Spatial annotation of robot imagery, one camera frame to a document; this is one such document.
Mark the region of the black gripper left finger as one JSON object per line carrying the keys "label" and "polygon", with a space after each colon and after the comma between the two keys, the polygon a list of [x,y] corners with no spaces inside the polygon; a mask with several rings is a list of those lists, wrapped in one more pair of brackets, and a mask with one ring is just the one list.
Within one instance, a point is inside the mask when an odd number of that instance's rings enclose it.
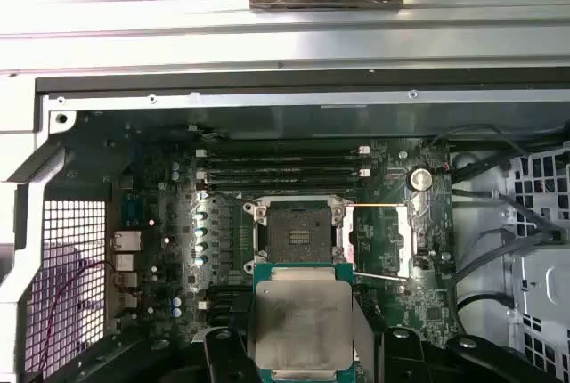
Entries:
{"label": "black gripper left finger", "polygon": [[136,342],[100,355],[67,377],[68,382],[261,382],[240,334],[231,328],[207,330],[187,347],[166,340]]}

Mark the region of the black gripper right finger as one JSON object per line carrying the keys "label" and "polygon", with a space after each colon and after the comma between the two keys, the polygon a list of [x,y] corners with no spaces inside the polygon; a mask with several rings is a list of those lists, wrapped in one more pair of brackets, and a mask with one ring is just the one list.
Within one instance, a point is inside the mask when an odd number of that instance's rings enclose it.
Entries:
{"label": "black gripper right finger", "polygon": [[557,378],[519,354],[473,335],[449,339],[445,347],[393,327],[382,336],[384,382],[555,382]]}

